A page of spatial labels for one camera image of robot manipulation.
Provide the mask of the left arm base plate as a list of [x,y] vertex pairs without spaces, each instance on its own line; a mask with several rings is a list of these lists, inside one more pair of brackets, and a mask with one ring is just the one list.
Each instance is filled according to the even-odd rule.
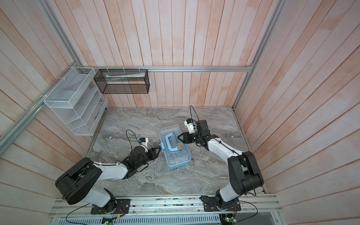
[[92,206],[91,214],[127,214],[131,199],[111,199],[104,207]]

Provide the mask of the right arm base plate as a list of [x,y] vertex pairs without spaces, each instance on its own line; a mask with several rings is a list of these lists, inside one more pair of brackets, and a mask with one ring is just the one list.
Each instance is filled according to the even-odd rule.
[[241,211],[240,203],[236,199],[228,202],[224,202],[219,196],[200,196],[199,199],[203,203],[203,208],[205,212]]

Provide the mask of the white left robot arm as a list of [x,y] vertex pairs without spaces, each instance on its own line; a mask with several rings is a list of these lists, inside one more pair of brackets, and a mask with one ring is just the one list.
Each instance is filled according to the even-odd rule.
[[158,158],[160,147],[147,148],[144,145],[135,147],[121,162],[103,164],[86,157],[67,170],[55,182],[62,198],[69,205],[87,202],[104,210],[107,214],[115,211],[116,198],[106,188],[98,189],[94,185],[101,180],[125,180],[140,173],[142,166]]

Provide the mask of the blue plastic tool box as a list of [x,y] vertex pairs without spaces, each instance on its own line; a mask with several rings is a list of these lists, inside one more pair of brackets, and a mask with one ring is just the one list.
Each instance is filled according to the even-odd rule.
[[[161,149],[165,155],[166,163],[172,170],[187,166],[191,161],[191,152],[187,145],[178,140],[178,135],[182,134],[178,125],[162,128],[159,132]],[[182,150],[178,150],[177,143],[180,143]]]

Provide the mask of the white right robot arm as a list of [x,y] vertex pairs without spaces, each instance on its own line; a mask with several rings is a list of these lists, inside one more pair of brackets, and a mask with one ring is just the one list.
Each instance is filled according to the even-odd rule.
[[254,154],[240,151],[223,142],[217,135],[203,136],[200,133],[184,132],[178,136],[184,144],[195,143],[216,154],[227,163],[229,184],[216,192],[210,200],[217,207],[223,207],[245,193],[264,184],[264,180]]

